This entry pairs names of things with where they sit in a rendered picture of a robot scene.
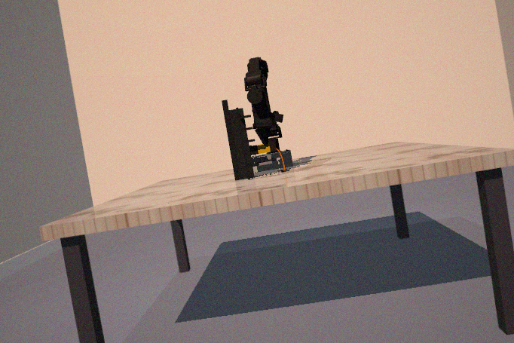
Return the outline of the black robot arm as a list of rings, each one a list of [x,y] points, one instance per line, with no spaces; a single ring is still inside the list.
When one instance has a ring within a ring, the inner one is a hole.
[[[277,136],[268,138],[268,143],[269,146],[274,146],[280,150],[278,138],[282,138],[282,133],[277,122],[283,122],[283,115],[279,114],[278,111],[271,112],[266,87],[269,72],[268,64],[265,60],[262,60],[261,57],[254,57],[249,59],[247,68],[248,72],[244,78],[245,91],[249,91],[247,99],[252,104],[252,107],[267,104],[267,118],[271,118],[274,124],[270,125],[272,128],[268,132],[268,137]]]

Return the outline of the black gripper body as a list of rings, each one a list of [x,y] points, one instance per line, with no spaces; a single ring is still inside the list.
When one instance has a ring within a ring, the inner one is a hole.
[[[271,118],[267,118],[267,110],[267,104],[252,107],[252,113],[254,117],[253,129],[270,127],[270,125],[274,125],[273,120]]]

